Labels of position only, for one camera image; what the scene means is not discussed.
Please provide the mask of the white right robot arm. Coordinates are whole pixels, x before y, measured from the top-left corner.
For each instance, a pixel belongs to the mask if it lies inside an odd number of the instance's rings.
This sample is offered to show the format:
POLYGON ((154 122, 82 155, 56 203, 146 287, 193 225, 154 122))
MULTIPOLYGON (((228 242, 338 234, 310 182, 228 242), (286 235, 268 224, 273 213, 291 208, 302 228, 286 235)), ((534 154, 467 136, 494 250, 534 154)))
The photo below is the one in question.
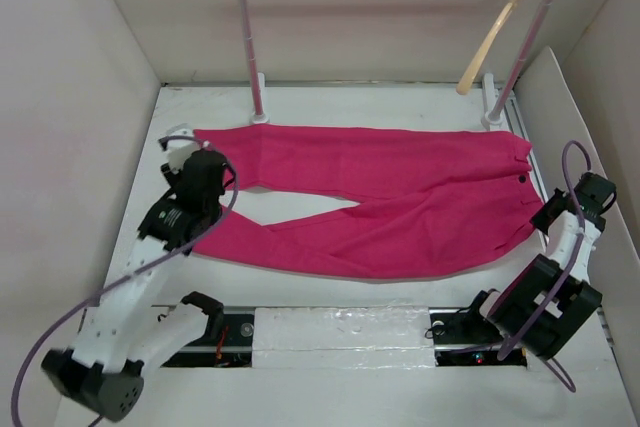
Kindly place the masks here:
POLYGON ((570 270, 588 264, 615 200, 615 184, 593 172, 572 193, 557 189, 531 219, 549 237, 547 250, 505 291, 476 296, 461 319, 465 334, 483 341, 498 330, 539 359, 553 360, 601 304, 602 294, 570 270))

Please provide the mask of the pink trousers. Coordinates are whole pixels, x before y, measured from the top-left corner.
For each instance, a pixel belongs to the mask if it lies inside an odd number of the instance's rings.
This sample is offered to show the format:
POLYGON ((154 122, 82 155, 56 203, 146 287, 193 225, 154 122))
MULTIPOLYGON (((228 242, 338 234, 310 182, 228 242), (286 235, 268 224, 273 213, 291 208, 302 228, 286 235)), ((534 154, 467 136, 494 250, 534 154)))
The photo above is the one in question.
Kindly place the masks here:
POLYGON ((232 213, 199 255, 298 274, 428 279, 494 262, 533 233, 531 144, 505 131, 253 125, 202 130, 239 186, 348 206, 261 225, 232 213))

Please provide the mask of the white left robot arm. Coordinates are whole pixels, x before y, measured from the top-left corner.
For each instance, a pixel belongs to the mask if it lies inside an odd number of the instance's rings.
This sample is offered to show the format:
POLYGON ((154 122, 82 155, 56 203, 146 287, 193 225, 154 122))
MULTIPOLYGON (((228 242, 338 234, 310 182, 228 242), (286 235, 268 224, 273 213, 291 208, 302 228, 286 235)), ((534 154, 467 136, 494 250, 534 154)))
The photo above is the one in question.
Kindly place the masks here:
POLYGON ((222 303, 191 292, 149 335, 142 333, 171 274, 225 219, 220 198, 236 180, 229 160, 204 148, 161 171, 169 188, 140 223, 122 278, 100 293, 88 325, 72 344, 49 350, 41 362, 62 396, 111 422, 130 413, 147 375, 193 340, 216 341, 223 329, 222 303))

